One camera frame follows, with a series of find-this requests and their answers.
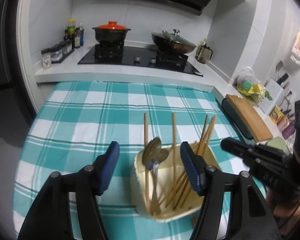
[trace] black glass cooktop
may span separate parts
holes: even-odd
[[[113,57],[109,57],[109,52],[103,57],[103,53],[100,51],[98,45],[96,45],[78,62],[78,64],[139,66],[203,76],[193,65],[186,61],[186,55],[174,54],[166,57],[162,56],[159,51],[154,49],[129,46],[124,46],[123,49],[116,50]]]

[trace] wooden cutting board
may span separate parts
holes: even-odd
[[[257,111],[247,99],[232,95],[226,95],[226,98],[236,109],[256,142],[262,142],[273,138],[273,135],[265,122],[261,119],[260,115],[258,115]]]

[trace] teal and white tablecloth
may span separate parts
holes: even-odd
[[[210,146],[221,169],[238,174],[242,160],[224,152],[220,141],[239,139],[212,93],[175,85],[112,82],[63,82],[42,106],[26,139],[18,164],[13,198],[16,234],[33,200],[53,171],[77,172],[104,154],[111,141],[120,144],[120,157],[109,189],[97,197],[110,240],[188,240],[190,217],[169,223],[141,218],[131,205],[130,173],[134,157],[143,149],[143,116],[149,116],[149,139],[172,142],[171,113],[176,113],[177,141],[200,138],[206,114],[217,116]],[[226,193],[219,236],[224,236],[230,194]],[[70,195],[74,237],[81,239],[75,197]]]

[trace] red lid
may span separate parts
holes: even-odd
[[[98,26],[98,29],[112,29],[112,30],[126,30],[122,25],[117,25],[117,22],[110,22],[108,24]]]

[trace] pot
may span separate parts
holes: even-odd
[[[109,21],[108,24],[100,25],[93,29],[95,31],[96,40],[99,42],[123,42],[127,36],[127,32],[131,30],[125,26],[117,25],[117,22],[113,21]]]
[[[173,52],[177,54],[187,54],[192,52],[196,45],[180,37],[179,30],[173,30],[174,34],[167,31],[162,33],[151,33],[155,45],[162,51]]]

